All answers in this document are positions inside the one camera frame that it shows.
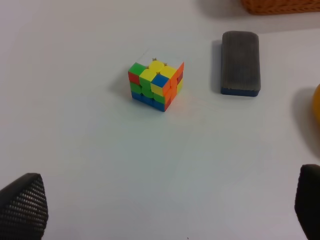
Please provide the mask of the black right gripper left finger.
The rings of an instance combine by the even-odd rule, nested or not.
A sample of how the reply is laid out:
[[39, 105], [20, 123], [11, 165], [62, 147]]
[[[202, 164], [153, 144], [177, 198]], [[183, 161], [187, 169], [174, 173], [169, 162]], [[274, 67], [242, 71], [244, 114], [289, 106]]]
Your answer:
[[49, 219], [42, 176], [26, 173], [0, 190], [0, 238], [40, 240]]

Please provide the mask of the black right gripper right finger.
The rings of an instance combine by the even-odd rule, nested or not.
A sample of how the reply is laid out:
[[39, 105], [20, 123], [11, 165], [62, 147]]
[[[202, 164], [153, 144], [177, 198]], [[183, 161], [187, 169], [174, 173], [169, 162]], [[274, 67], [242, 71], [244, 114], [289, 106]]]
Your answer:
[[294, 210], [308, 240], [320, 238], [320, 166], [305, 164], [300, 168]]

